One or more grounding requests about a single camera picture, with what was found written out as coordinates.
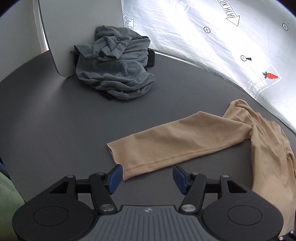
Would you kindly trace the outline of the beige long-sleeve shirt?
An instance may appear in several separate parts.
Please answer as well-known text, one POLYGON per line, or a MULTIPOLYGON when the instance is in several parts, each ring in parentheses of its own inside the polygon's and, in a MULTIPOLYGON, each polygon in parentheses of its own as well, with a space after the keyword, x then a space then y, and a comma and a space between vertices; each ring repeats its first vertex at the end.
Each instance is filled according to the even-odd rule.
POLYGON ((107 144, 123 179, 215 153, 250 140, 252 190, 283 215, 281 233, 295 226, 295 156, 282 128, 234 100, 223 116, 198 112, 107 144))

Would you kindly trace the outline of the green fabric object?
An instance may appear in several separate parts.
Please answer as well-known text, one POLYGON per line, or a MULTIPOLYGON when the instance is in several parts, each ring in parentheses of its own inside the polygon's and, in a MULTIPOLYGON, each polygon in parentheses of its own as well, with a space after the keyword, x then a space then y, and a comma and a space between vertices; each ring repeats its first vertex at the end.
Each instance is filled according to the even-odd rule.
POLYGON ((15 212, 25 204, 1 162, 1 240, 18 240, 12 219, 15 212))

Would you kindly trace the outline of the grey crumpled garment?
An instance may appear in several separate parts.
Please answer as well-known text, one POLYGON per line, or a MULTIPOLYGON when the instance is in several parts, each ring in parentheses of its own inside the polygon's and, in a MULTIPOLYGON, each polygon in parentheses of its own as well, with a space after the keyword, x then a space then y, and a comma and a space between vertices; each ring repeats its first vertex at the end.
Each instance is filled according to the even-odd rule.
POLYGON ((95 29, 92 44, 74 46, 79 80, 119 100, 146 94, 156 77, 147 72, 150 39, 125 27, 103 25, 95 29))

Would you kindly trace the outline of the black garment under grey one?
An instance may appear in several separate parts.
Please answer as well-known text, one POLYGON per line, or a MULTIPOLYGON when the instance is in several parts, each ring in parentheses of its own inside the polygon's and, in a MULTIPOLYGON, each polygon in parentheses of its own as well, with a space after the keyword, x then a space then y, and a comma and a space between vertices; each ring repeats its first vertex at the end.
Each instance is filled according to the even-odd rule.
POLYGON ((147 52, 148 52, 147 65, 145 66, 145 69, 154 66, 154 64, 155 64, 155 57, 156 57, 156 54, 155 54, 155 51, 154 50, 152 50, 152 49, 149 48, 147 50, 147 52))

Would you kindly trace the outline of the white printed backdrop sheet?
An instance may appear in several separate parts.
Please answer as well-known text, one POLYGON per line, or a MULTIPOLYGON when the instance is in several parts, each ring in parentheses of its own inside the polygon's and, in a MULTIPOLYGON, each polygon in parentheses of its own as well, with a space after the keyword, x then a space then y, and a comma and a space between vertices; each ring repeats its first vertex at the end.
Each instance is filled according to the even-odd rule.
POLYGON ((233 82, 295 130, 295 15, 279 1, 122 1, 151 48, 233 82))

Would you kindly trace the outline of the white upright panel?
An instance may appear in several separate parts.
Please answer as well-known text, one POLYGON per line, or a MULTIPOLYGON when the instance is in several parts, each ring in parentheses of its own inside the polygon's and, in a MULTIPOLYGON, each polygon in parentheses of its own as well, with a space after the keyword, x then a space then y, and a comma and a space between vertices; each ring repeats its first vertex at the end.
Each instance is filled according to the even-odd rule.
POLYGON ((63 77, 75 74, 75 45, 93 43, 99 26, 123 27, 120 0, 38 3, 49 51, 57 72, 63 77))

